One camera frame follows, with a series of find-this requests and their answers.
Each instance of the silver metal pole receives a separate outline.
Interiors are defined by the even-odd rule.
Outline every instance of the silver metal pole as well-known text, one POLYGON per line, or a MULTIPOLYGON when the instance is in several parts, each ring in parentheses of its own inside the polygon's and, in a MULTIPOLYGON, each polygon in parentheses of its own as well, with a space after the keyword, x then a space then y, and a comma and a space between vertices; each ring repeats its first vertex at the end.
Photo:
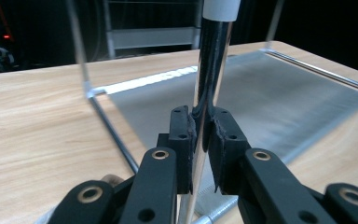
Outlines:
POLYGON ((266 38, 266 46, 265 49, 271 48, 271 41, 274 39, 275 34, 277 32, 279 18, 281 17, 281 12, 283 9, 284 0, 278 0, 277 6, 275 7, 274 14, 272 15, 271 24, 269 25, 267 38, 266 38))
POLYGON ((109 1, 103 0, 103 14, 105 20, 106 43, 109 59, 116 58, 115 43, 113 40, 112 22, 110 18, 109 1))
POLYGON ((83 76, 84 87, 86 94, 91 90, 89 70, 86 66, 86 53, 83 46, 83 39, 80 32, 79 21, 76 13, 76 5, 74 0, 66 0, 68 6, 69 22, 71 23, 72 35, 75 44, 75 56, 76 62, 80 65, 81 73, 83 76))
POLYGON ((208 21, 202 24, 199 71, 191 116, 197 124, 197 146, 193 166, 193 193, 185 207, 181 207, 179 221, 191 223, 202 171, 207 155, 211 121, 220 90, 221 76, 227 58, 232 22, 208 21))

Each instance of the aluminum sheet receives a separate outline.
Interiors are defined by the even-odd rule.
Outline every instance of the aluminum sheet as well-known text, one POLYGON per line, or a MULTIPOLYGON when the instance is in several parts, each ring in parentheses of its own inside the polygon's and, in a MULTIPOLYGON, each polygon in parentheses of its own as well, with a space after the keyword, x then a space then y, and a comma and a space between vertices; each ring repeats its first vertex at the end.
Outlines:
MULTIPOLYGON (((170 111, 191 108, 195 81, 192 73, 109 96, 151 148, 168 132, 170 111)), ((255 51, 227 59, 217 104, 232 113, 252 147, 289 162, 358 110, 358 90, 255 51)))

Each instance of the screw hole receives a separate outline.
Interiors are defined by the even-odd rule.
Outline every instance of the screw hole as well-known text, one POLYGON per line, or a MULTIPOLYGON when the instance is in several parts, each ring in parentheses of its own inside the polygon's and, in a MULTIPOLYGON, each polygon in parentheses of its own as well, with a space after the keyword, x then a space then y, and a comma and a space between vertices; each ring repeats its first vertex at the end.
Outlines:
POLYGON ((269 159, 271 159, 271 156, 268 153, 262 151, 254 152, 253 156, 260 161, 269 161, 269 159))
POLYGON ((339 190, 339 196, 348 203, 358 206, 358 191, 354 189, 342 188, 339 190))
POLYGON ((153 220, 154 217, 155 217, 154 211, 149 208, 146 208, 146 209, 140 211, 138 214, 138 219, 143 222, 149 222, 149 221, 153 220))
POLYGON ((86 190, 86 192, 83 193, 83 197, 86 199, 91 198, 92 196, 95 196, 97 192, 98 191, 96 189, 86 190))
POLYGON ((83 188, 78 194, 77 199, 81 203, 93 203, 103 195, 103 190, 98 186, 83 188))
POLYGON ((156 160, 164 160, 167 158, 170 154, 167 151, 164 150, 158 150, 153 152, 152 157, 156 160))
POLYGON ((178 137, 179 137, 179 138, 182 138, 182 139, 185 139, 185 138, 187 138, 187 135, 184 134, 184 133, 181 133, 181 134, 178 135, 178 137))
POLYGON ((298 216, 303 220, 305 223, 318 223, 318 218, 307 211, 301 211, 298 213, 298 216))

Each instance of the metal rod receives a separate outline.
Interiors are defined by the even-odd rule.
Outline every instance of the metal rod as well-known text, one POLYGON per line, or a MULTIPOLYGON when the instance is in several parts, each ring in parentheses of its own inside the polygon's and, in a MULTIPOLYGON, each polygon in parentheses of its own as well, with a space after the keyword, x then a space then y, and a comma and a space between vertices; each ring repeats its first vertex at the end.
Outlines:
POLYGON ((181 206, 179 220, 191 223, 200 189, 203 166, 207 155, 211 118, 217 103, 221 76, 227 57, 231 22, 202 20, 199 70, 191 116, 197 125, 196 157, 193 168, 193 193, 188 204, 181 206))
POLYGON ((271 48, 271 41, 274 39, 275 34, 277 32, 279 18, 281 17, 281 12, 283 9, 284 0, 278 0, 277 6, 275 7, 274 14, 272 14, 271 24, 269 25, 267 39, 266 39, 266 46, 265 49, 271 48))
POLYGON ((75 43, 75 52, 76 52, 76 62, 80 65, 81 73, 83 76, 83 86, 84 91, 86 93, 87 98, 91 102, 94 109, 97 111, 98 116, 103 121, 103 124, 105 125, 106 129, 112 136, 113 140, 116 142, 118 149, 123 154, 125 160, 129 164, 130 168, 133 170, 133 172, 136 174, 138 172, 138 164, 136 163, 135 159, 132 157, 124 143, 121 141, 120 137, 118 136, 116 130, 114 129, 113 125, 109 121, 109 118, 104 114, 103 109, 101 108, 98 101, 95 99, 96 93, 101 93, 102 90, 93 89, 92 85, 90 83, 90 76, 89 71, 86 66, 86 54, 83 46, 83 40, 82 35, 80 32, 80 26, 78 22, 78 17, 76 13, 76 5, 74 3, 74 0, 66 0, 66 4, 68 6, 68 13, 69 13, 69 19, 71 23, 72 28, 72 35, 74 38, 75 43))
POLYGON ((87 58, 76 13, 76 5, 74 0, 66 0, 66 5, 68 6, 69 22, 71 23, 72 36, 74 38, 76 62, 80 65, 83 81, 90 83, 89 70, 86 67, 87 58))
POLYGON ((126 148, 124 143, 121 141, 120 137, 118 136, 118 133, 116 132, 116 130, 113 127, 113 125, 111 124, 109 118, 103 112, 103 109, 101 108, 101 106, 98 103, 98 101, 95 99, 95 97, 90 97, 89 101, 91 102, 91 104, 94 107, 94 109, 97 111, 98 116, 103 121, 103 124, 106 127, 107 131, 110 133, 110 135, 115 140, 115 143, 116 143, 118 149, 120 149, 121 154, 126 159, 127 164, 130 166, 130 168, 132 169, 132 171, 135 174, 138 173, 138 169, 139 169, 138 164, 136 163, 135 159, 130 154, 129 150, 126 148))
POLYGON ((116 58, 115 42, 113 40, 112 22, 110 17, 109 1, 103 0, 103 14, 105 21, 106 43, 109 59, 116 58))
POLYGON ((287 56, 285 54, 282 54, 280 52, 277 52, 273 49, 263 49, 267 54, 271 55, 271 56, 274 56, 274 57, 277 57, 279 59, 282 59, 282 60, 285 60, 289 63, 293 63, 295 65, 298 65, 298 66, 301 66, 303 68, 306 68, 310 71, 313 71, 313 72, 316 72, 320 75, 323 75, 323 76, 326 76, 326 77, 330 77, 336 81, 339 81, 339 82, 342 82, 342 83, 345 83, 349 86, 352 86, 354 88, 357 88, 358 89, 358 81, 355 81, 353 79, 350 79, 350 78, 347 78, 347 77, 342 77, 340 75, 337 75, 337 74, 334 74, 332 72, 329 72, 329 71, 326 71, 326 70, 323 70, 322 68, 319 68, 319 67, 316 67, 316 66, 313 66, 313 65, 310 65, 308 63, 304 63, 304 62, 301 62, 300 60, 297 60, 295 58, 292 58, 290 56, 287 56))

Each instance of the wooden tabletop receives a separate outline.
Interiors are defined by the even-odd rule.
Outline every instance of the wooden tabletop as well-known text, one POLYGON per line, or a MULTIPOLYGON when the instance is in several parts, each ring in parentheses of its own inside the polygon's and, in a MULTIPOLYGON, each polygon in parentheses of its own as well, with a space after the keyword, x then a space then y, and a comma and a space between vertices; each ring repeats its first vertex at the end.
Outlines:
MULTIPOLYGON (((231 47, 250 52, 262 43, 231 47)), ((358 80, 358 71, 283 43, 274 48, 306 63, 358 80)), ((197 50, 90 63, 93 86, 196 65, 197 50)), ((75 185, 106 174, 132 175, 82 90, 77 65, 0 74, 0 223, 33 223, 75 185)), ((140 162, 145 147, 106 96, 106 113, 140 162)), ((293 161, 305 185, 358 186, 358 112, 293 161)), ((238 211, 221 222, 238 223, 238 211)))

